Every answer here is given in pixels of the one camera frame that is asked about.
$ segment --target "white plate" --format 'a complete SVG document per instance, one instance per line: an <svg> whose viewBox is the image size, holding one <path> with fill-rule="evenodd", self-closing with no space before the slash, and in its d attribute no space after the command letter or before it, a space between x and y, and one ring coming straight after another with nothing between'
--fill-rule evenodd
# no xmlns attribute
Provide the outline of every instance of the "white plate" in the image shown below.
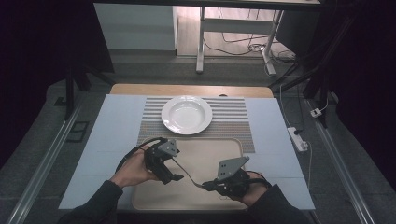
<svg viewBox="0 0 396 224"><path fill-rule="evenodd" d="M179 134L194 134L203 131L212 121L212 108L196 96L178 96L163 106L163 124Z"/></svg>

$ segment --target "metal frame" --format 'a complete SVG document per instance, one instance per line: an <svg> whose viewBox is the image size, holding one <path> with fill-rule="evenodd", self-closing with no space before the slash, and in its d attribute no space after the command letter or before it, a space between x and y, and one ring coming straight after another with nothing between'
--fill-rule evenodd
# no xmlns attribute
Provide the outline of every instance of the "metal frame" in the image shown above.
<svg viewBox="0 0 396 224"><path fill-rule="evenodd" d="M30 179L26 189L24 190L22 196L14 207L10 217L8 218L7 224L17 224L23 223L29 214L30 209L33 206L35 198L37 197L39 191L41 190L49 172L52 168L52 164L55 162L59 152L61 151L64 141L69 134L70 129L76 120L81 106L88 93L82 92L76 100L76 107L73 113L70 115L69 120L64 121L61 129L44 155L43 160L38 165L35 173Z"/></svg>
<svg viewBox="0 0 396 224"><path fill-rule="evenodd" d="M264 59L268 74L270 76L274 76L276 74L276 71L271 61L270 50L283 11L278 11L277 13L275 12L275 19L273 21L243 21L212 18L206 19L205 7L201 7L200 10L201 18L196 64L197 74L202 74L204 72L205 32L268 35L267 44L264 50L262 50L262 57Z"/></svg>
<svg viewBox="0 0 396 224"><path fill-rule="evenodd" d="M307 106L309 111L314 109L312 103L310 103L310 101L308 100L305 100L305 105ZM332 140L332 136L327 129L323 128L318 119L315 119L315 125L329 153L329 156L332 159L332 164L334 165L335 170L337 171L341 182L344 185L346 193L349 195L352 205L356 210L356 214L361 220L361 223L374 224L375 221L373 219L373 216L371 215L369 207L367 206L366 201L364 201L358 186L356 186L355 182L353 181L353 178L347 169L347 165L345 164L343 157L341 156L337 146Z"/></svg>

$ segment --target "white wall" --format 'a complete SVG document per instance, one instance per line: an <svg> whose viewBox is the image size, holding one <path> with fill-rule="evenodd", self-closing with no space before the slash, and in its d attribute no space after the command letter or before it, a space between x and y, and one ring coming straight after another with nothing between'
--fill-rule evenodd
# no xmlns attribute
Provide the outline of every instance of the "white wall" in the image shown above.
<svg viewBox="0 0 396 224"><path fill-rule="evenodd" d="M108 49L176 49L176 8L94 4Z"/></svg>

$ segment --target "hand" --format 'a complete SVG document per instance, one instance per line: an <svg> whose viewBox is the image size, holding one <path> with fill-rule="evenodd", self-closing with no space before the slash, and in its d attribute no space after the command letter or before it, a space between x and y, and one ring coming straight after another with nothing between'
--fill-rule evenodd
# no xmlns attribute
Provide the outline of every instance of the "hand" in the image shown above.
<svg viewBox="0 0 396 224"><path fill-rule="evenodd" d="M158 177L146 168L144 150L137 150L121 168L110 178L120 188L141 184Z"/></svg>
<svg viewBox="0 0 396 224"><path fill-rule="evenodd" d="M247 171L247 174L250 175L250 179L252 178L262 178L261 175ZM267 191L268 188L264 186L262 183L253 183L250 184L247 193L242 198L238 197L230 197L232 200L244 203L247 207L253 205L259 198Z"/></svg>

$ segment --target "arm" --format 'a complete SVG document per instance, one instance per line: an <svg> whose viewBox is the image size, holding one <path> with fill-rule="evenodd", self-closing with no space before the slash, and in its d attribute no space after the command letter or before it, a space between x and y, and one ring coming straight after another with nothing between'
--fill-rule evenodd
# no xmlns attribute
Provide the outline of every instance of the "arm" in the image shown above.
<svg viewBox="0 0 396 224"><path fill-rule="evenodd" d="M248 174L250 178L262 178L255 173ZM310 223L299 209L288 202L278 185L268 189L264 184L250 184L250 188L243 198L233 199L244 203L248 207L247 211L258 223Z"/></svg>
<svg viewBox="0 0 396 224"><path fill-rule="evenodd" d="M138 150L85 204L61 217L58 223L99 223L109 214L115 214L124 187L147 180L157 180L157 177L146 169L144 151Z"/></svg>

